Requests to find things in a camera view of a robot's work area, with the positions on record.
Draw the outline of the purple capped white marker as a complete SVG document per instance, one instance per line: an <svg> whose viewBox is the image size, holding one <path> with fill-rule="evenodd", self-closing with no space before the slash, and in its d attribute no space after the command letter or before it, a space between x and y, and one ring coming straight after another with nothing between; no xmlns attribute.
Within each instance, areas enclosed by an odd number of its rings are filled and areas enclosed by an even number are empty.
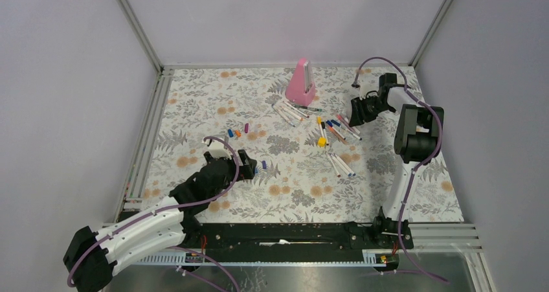
<svg viewBox="0 0 549 292"><path fill-rule="evenodd" d="M356 176L356 173L338 155L334 155L334 157L342 164L348 174L351 176Z"/></svg>

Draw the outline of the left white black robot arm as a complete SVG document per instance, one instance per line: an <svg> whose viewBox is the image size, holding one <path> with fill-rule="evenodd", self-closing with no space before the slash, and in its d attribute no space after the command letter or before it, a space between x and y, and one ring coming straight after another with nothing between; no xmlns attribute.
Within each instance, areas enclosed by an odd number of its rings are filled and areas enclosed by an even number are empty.
<svg viewBox="0 0 549 292"><path fill-rule="evenodd" d="M179 244L197 245L196 215L238 182L251 180L258 162L245 150L234 150L227 138L204 137L205 165L175 186L167 196L137 214L98 230L84 226L63 256L67 285L78 291L100 291L127 266Z"/></svg>

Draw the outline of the blue capped white marker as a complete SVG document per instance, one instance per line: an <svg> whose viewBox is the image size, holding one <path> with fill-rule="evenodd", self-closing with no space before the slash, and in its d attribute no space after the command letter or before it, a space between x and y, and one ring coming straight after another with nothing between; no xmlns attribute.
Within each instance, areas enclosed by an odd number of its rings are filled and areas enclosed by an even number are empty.
<svg viewBox="0 0 549 292"><path fill-rule="evenodd" d="M280 109L278 109L274 104L271 105L272 109L278 113L279 116L281 116L285 122L287 122L290 126L295 127L295 125L291 122L288 116L286 116Z"/></svg>

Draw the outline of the magenta capped white marker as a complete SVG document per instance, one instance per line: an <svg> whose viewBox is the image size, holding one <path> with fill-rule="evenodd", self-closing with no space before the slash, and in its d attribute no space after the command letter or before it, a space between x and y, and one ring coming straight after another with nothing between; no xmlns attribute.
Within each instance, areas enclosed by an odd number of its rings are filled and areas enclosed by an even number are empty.
<svg viewBox="0 0 549 292"><path fill-rule="evenodd" d="M303 111L299 110L298 108L296 108L295 106L293 106L293 105L290 104L289 102L284 101L284 103L285 103L288 107L290 107L291 109L293 109L294 111L296 111L301 117L309 118L309 115L305 114Z"/></svg>

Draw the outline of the red brown capped marker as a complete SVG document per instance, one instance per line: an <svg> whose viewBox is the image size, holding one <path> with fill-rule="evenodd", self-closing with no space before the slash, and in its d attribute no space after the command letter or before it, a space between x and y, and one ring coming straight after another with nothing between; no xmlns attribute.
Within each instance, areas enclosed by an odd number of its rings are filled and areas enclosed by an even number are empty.
<svg viewBox="0 0 549 292"><path fill-rule="evenodd" d="M330 155L330 153L326 153L326 156L327 156L329 162L331 163L332 168L334 169L334 171L335 171L335 173L336 173L336 176L337 176L338 178L340 178L340 177L341 177L341 173L339 172L339 169L336 167L336 164L335 164L335 162L334 162L332 156Z"/></svg>

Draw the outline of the dark green marker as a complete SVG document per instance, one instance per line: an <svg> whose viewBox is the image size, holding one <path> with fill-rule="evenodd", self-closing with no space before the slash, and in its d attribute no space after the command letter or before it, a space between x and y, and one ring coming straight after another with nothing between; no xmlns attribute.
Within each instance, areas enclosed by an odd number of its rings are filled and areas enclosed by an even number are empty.
<svg viewBox="0 0 549 292"><path fill-rule="evenodd" d="M308 111L314 111L314 112L321 112L321 111L323 111L323 109L321 109L321 108L316 108L316 107L301 106L301 105L297 105L297 104L295 104L294 106L297 107L298 109L306 109L306 110L308 110Z"/></svg>

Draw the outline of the pink translucent marker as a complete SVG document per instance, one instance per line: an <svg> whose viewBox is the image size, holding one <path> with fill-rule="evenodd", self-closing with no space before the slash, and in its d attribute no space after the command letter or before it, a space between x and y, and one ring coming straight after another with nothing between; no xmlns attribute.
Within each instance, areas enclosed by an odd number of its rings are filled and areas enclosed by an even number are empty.
<svg viewBox="0 0 549 292"><path fill-rule="evenodd" d="M360 135L360 132L351 127L349 120L344 115L337 115L337 118L346 126L346 128L354 134Z"/></svg>

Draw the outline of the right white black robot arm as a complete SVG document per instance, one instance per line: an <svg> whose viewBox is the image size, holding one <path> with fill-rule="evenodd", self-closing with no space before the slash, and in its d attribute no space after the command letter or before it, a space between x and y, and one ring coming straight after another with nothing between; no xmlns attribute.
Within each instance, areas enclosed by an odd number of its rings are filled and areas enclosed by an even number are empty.
<svg viewBox="0 0 549 292"><path fill-rule="evenodd" d="M444 110L427 106L413 97L398 83L394 73L379 77L377 91L352 99L351 110L351 127L372 122L385 111L399 113L394 137L399 164L387 200L367 228L370 240L378 247L387 248L411 237L407 203L414 190L415 178L440 152Z"/></svg>

